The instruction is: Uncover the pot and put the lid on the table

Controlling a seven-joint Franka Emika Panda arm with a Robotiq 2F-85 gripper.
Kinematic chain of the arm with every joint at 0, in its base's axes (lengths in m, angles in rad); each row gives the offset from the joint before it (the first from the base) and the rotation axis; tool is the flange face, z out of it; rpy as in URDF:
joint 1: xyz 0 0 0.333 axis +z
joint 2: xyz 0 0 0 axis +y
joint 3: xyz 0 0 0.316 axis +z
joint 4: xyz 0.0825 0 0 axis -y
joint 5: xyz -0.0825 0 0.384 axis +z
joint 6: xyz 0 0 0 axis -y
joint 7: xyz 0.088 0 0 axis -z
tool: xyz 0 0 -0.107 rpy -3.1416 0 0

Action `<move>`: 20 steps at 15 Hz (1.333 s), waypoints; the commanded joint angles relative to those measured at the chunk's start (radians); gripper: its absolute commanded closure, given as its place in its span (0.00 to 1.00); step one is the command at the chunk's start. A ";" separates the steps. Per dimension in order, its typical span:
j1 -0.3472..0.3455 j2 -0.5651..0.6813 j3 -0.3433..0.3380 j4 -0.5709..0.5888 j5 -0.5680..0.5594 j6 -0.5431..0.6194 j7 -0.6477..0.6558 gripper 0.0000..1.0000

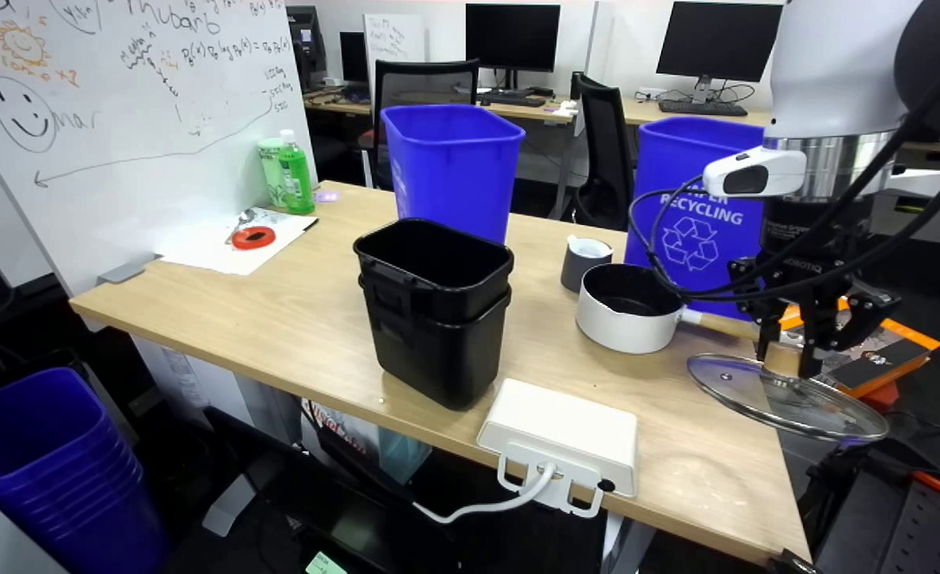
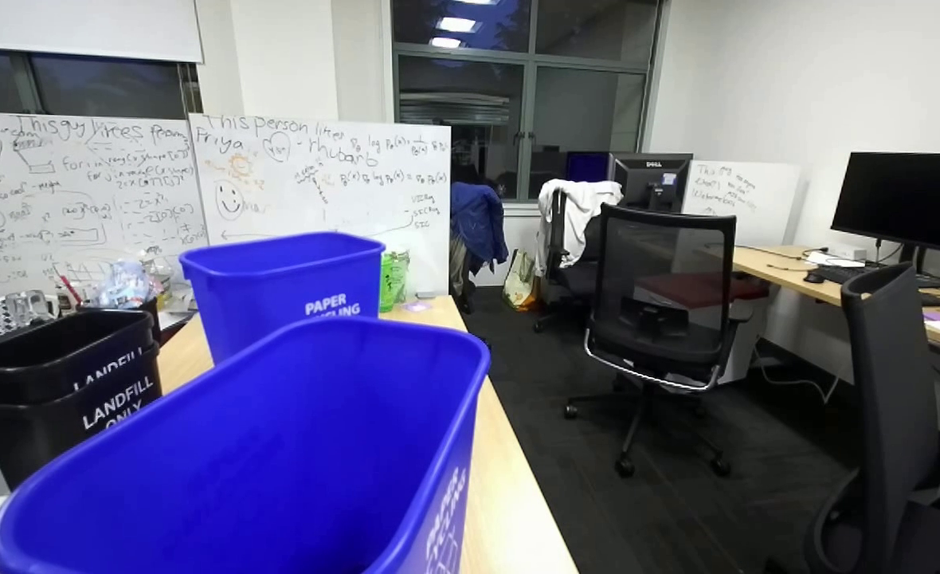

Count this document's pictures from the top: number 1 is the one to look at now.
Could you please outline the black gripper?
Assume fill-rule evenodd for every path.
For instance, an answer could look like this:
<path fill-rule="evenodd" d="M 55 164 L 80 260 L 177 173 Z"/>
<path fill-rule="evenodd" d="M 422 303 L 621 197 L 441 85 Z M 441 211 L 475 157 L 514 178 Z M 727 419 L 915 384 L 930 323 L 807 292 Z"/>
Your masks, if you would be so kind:
<path fill-rule="evenodd" d="M 798 305 L 805 323 L 805 344 L 798 375 L 817 375 L 822 359 L 819 341 L 863 341 L 900 305 L 900 297 L 879 291 L 853 275 L 822 278 L 817 270 L 768 270 L 762 286 L 745 300 L 758 318 L 757 356 L 781 337 L 785 308 Z"/>

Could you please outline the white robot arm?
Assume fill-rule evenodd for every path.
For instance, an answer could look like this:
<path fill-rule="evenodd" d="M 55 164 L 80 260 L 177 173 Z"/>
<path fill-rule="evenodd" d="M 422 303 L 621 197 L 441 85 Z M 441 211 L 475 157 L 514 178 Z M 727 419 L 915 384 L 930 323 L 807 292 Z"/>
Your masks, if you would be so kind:
<path fill-rule="evenodd" d="M 768 245 L 750 292 L 766 344 L 781 305 L 801 305 L 801 375 L 885 318 L 883 297 L 853 292 L 859 270 L 940 221 L 940 174 L 921 174 L 923 211 L 867 245 L 875 191 L 923 130 L 940 134 L 940 0 L 785 0 L 766 126 L 785 170 L 773 174 Z"/>

